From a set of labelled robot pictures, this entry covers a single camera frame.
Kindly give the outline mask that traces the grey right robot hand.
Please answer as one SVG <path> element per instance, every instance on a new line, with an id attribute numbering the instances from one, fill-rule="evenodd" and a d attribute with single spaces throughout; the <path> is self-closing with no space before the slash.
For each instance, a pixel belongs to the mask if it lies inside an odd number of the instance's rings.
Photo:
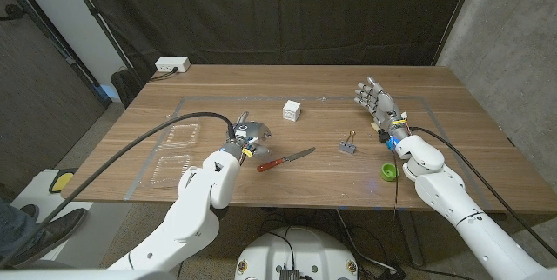
<path id="1" fill-rule="evenodd" d="M 367 78 L 367 83 L 359 83 L 355 93 L 354 102 L 372 115 L 372 127 L 378 132 L 382 143 L 391 137 L 399 142 L 410 136 L 406 118 L 402 116 L 398 105 L 372 77 Z"/>

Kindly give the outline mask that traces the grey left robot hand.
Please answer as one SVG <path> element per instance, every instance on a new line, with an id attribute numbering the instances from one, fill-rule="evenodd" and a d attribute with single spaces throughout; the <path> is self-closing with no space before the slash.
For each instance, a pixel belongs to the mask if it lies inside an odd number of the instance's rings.
<path id="1" fill-rule="evenodd" d="M 243 112 L 233 125 L 236 140 L 241 145 L 241 153 L 246 157 L 262 157 L 270 154 L 263 142 L 271 137 L 269 128 L 260 122 L 248 120 L 249 112 Z"/>

